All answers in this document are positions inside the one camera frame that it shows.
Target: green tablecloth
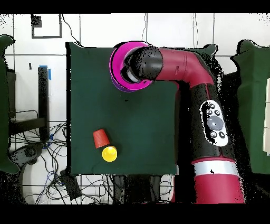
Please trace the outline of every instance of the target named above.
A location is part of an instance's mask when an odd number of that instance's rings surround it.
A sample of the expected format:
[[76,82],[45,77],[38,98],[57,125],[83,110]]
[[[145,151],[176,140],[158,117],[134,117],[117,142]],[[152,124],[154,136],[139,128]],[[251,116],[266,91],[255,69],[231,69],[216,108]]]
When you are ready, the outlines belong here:
[[[155,82],[126,93],[112,83],[109,60],[114,48],[71,51],[71,173],[176,174],[175,101],[177,85]],[[104,128],[118,150],[103,160],[93,132]]]

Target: blue tape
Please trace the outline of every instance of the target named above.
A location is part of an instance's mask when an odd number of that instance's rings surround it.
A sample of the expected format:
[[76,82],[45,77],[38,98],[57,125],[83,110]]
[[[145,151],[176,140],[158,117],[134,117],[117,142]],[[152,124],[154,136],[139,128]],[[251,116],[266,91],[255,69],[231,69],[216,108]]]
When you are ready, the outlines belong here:
[[52,77],[51,77],[51,69],[49,69],[48,74],[49,74],[49,80],[52,80]]
[[[51,145],[51,143],[50,142],[47,142],[47,146],[50,146],[50,145]],[[44,150],[47,149],[46,146],[44,146],[43,149]]]

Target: round button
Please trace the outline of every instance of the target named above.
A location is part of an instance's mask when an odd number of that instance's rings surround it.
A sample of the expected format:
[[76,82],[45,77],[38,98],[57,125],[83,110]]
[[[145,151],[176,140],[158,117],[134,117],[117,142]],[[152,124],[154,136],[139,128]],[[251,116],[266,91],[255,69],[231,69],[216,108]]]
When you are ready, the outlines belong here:
[[219,135],[220,138],[225,138],[225,135],[224,135],[223,132],[219,132],[218,135]]
[[212,109],[215,109],[215,105],[214,104],[210,104],[209,107],[212,108]]
[[207,126],[213,130],[221,130],[224,122],[217,116],[211,116],[207,119]]
[[216,132],[211,132],[210,135],[211,135],[212,138],[217,137],[217,133]]
[[212,112],[212,110],[207,110],[206,113],[207,113],[208,115],[211,115],[213,112]]
[[218,110],[215,110],[215,114],[216,114],[217,116],[219,116],[219,115],[220,115],[220,112],[219,112]]

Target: black stand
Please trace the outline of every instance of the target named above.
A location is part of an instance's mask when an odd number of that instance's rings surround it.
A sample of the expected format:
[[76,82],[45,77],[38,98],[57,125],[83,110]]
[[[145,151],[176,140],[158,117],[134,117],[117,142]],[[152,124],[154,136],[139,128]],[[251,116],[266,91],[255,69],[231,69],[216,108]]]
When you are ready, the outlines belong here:
[[[15,116],[15,80],[14,70],[9,70],[9,108],[11,117]],[[47,68],[38,68],[38,116],[39,118],[28,120],[11,121],[9,125],[9,134],[15,135],[36,128],[40,129],[40,140],[45,142],[49,140],[49,99],[48,99],[48,75]]]

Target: magenta robot arm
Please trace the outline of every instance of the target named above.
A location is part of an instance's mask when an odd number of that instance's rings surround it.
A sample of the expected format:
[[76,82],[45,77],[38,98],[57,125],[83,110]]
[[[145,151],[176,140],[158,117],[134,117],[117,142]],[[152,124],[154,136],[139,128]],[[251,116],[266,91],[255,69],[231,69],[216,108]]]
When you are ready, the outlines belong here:
[[200,55],[128,42],[113,53],[110,70],[115,86],[127,92],[153,81],[188,83],[196,203],[244,203],[217,90]]

